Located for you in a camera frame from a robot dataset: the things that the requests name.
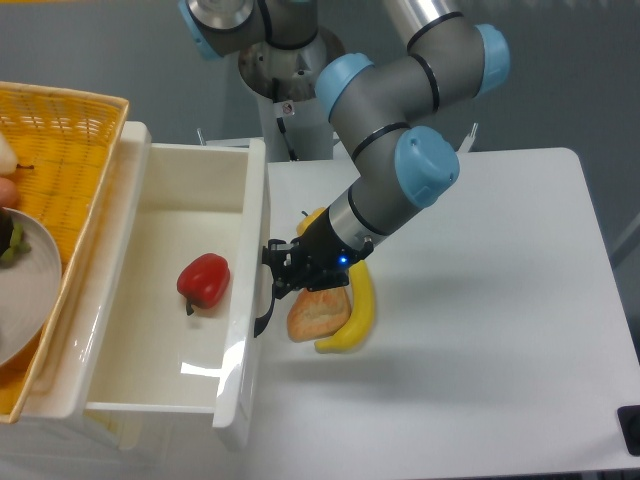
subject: white drawer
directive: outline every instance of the white drawer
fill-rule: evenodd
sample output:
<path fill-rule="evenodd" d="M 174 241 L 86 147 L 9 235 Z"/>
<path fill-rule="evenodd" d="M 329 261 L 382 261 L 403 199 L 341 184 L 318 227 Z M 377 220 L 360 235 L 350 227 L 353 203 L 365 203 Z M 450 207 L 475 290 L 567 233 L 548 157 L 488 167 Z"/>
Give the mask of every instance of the white drawer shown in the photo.
<path fill-rule="evenodd" d="M 135 134 L 138 145 L 142 133 L 128 123 L 123 139 Z M 138 150 L 145 158 L 121 170 L 140 178 L 113 179 L 79 295 L 24 416 L 105 426 L 142 418 L 144 429 L 145 416 L 163 412 L 210 415 L 224 443 L 242 447 L 259 355 L 253 322 L 268 290 L 259 269 L 270 218 L 264 144 Z M 220 304 L 189 317 L 176 281 L 207 252 L 227 259 L 231 281 Z"/>

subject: wicker basket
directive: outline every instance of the wicker basket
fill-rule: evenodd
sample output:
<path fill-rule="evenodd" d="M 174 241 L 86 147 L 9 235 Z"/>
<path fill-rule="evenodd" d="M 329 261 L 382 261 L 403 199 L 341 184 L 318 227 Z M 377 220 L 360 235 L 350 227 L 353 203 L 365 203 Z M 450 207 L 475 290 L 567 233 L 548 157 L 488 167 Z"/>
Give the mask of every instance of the wicker basket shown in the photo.
<path fill-rule="evenodd" d="M 128 108 L 121 98 L 0 82 L 0 132 L 19 163 L 34 166 L 9 177 L 20 191 L 17 208 L 49 230 L 63 267 L 60 293 L 40 334 L 0 367 L 0 423 L 18 420 L 43 366 Z"/>

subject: banana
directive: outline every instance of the banana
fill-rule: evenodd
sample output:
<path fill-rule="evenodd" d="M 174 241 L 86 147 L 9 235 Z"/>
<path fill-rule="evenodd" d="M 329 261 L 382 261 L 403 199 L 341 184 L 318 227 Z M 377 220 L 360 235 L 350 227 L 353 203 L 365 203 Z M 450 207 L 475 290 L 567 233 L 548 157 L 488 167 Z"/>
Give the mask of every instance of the banana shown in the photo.
<path fill-rule="evenodd" d="M 313 213 L 311 213 L 311 215 L 307 215 L 305 213 L 305 217 L 302 219 L 302 221 L 298 224 L 298 226 L 296 227 L 296 233 L 298 234 L 298 236 L 302 236 L 302 234 L 304 233 L 304 231 L 307 229 L 307 227 L 309 225 L 311 225 L 311 223 L 320 216 L 320 214 L 322 212 L 324 212 L 325 208 L 321 207 L 321 208 L 316 208 Z"/>
<path fill-rule="evenodd" d="M 311 215 L 302 220 L 296 227 L 298 236 L 302 235 L 307 227 L 322 212 L 324 208 L 318 208 Z M 353 293 L 353 309 L 347 323 L 331 337 L 323 338 L 315 342 L 318 353 L 346 352 L 364 341 L 373 327 L 376 314 L 376 295 L 373 283 L 369 275 L 369 269 L 364 260 L 360 260 L 349 268 L 351 291 Z"/>

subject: white plate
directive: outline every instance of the white plate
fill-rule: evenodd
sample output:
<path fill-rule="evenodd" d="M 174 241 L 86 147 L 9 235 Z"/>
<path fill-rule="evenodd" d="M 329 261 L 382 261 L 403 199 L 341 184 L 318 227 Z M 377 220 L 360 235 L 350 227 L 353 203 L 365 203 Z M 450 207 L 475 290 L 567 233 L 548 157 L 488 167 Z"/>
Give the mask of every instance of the white plate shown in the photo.
<path fill-rule="evenodd" d="M 31 251 L 10 266 L 0 266 L 0 365 L 13 358 L 38 333 L 60 288 L 62 265 L 56 242 L 36 220 L 6 209 L 24 227 Z"/>

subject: toast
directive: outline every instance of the toast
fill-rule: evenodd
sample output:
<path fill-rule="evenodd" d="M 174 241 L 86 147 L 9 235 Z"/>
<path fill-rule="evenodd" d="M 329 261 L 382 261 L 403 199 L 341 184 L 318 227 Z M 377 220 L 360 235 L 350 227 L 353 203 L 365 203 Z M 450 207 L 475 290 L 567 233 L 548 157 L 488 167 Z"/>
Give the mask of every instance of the toast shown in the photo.
<path fill-rule="evenodd" d="M 310 292 L 302 290 L 287 316 L 287 331 L 294 342 L 305 342 L 337 332 L 351 315 L 344 287 Z"/>

